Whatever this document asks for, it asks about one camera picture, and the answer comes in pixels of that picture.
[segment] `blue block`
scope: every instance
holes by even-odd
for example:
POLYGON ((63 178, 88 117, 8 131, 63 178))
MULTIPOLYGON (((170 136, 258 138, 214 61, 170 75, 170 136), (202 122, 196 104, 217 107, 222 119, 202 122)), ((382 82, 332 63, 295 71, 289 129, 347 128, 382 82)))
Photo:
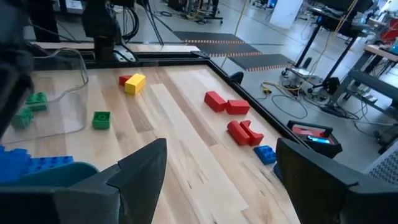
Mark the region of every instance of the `blue block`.
POLYGON ((254 152, 264 165, 273 164, 276 161, 276 154, 269 146, 255 147, 254 152))
POLYGON ((0 183, 17 181, 22 177, 30 155, 26 149, 13 149, 6 152, 0 146, 0 183))
POLYGON ((73 162, 73 156, 55 156, 55 157, 39 157, 31 158, 27 161, 27 168, 24 175, 33 174, 40 171, 52 169, 54 167, 63 166, 73 162))

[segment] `toy building block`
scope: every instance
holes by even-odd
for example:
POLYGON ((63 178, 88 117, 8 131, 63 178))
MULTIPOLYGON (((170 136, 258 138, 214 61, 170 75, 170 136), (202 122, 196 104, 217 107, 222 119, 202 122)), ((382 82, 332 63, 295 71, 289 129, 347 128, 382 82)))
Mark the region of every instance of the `toy building block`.
POLYGON ((94 129, 108 129, 111 126, 111 112, 95 111, 93 117, 94 129))
POLYGON ((229 122, 227 130, 232 138, 241 146, 244 146, 250 140, 249 135, 243 130, 237 121, 229 122))
POLYGON ((4 146, 0 146, 0 184, 19 180, 29 159, 30 155, 26 149, 5 152, 4 146))
POLYGON ((137 94, 145 85, 145 76, 135 74, 124 84, 124 91, 130 94, 137 94))
POLYGON ((44 92, 34 93, 28 96, 25 104, 32 111, 47 110, 47 95, 44 92))
POLYGON ((32 120, 32 110, 30 108, 22 108, 12 117, 11 126, 16 129, 26 129, 32 120))
POLYGON ((205 94, 205 103, 216 113, 224 111, 226 107, 226 101, 215 91, 208 91, 205 94))
POLYGON ((24 170, 24 175, 45 171, 71 162, 73 162, 72 156, 31 158, 26 162, 27 167, 24 170))
POLYGON ((254 152, 264 165, 273 164, 276 161, 276 154, 269 146, 255 147, 254 152))
POLYGON ((119 77, 119 85, 124 86, 124 84, 132 77, 132 75, 123 75, 119 77))
POLYGON ((249 145, 250 146, 258 146, 261 142, 261 140, 263 139, 264 135, 263 134, 259 134, 259 133, 255 133, 254 131, 252 131, 249 126, 251 124, 251 121, 247 120, 247 121, 242 121, 240 123, 241 127, 243 128, 243 130, 249 135, 250 137, 250 141, 249 141, 249 145))
POLYGON ((250 105, 246 100, 228 100, 226 103, 226 112, 228 114, 247 114, 250 105))

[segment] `clear plastic container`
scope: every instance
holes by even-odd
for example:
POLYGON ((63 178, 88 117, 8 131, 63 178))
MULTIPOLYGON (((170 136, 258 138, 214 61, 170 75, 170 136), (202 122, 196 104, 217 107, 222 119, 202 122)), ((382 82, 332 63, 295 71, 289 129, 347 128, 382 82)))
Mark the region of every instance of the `clear plastic container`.
POLYGON ((47 102, 23 107, 45 105, 47 109, 33 111, 25 128, 10 125, 2 144, 71 133, 86 126, 88 77, 81 55, 73 49, 60 49, 48 57, 35 58, 35 68, 35 93, 45 93, 47 102))

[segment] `black floor mat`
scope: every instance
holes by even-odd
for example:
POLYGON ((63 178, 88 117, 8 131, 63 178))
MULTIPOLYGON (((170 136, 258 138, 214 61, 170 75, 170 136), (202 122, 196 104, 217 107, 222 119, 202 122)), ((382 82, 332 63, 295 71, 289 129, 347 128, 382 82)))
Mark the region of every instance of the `black floor mat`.
POLYGON ((257 72, 272 70, 277 68, 291 67, 293 60, 281 54, 262 54, 246 57, 230 57, 235 64, 245 69, 247 72, 257 72))
POLYGON ((210 57, 243 57, 262 54, 233 34, 180 31, 175 31, 174 34, 185 43, 197 46, 210 57))

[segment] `red device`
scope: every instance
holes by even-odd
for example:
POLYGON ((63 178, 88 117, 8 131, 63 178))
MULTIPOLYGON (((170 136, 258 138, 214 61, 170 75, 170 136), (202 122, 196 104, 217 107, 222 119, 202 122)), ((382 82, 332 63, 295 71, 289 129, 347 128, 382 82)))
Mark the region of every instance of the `red device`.
POLYGON ((319 154, 332 159, 343 151, 341 144, 332 135, 331 127, 300 121, 289 121, 287 127, 319 154))

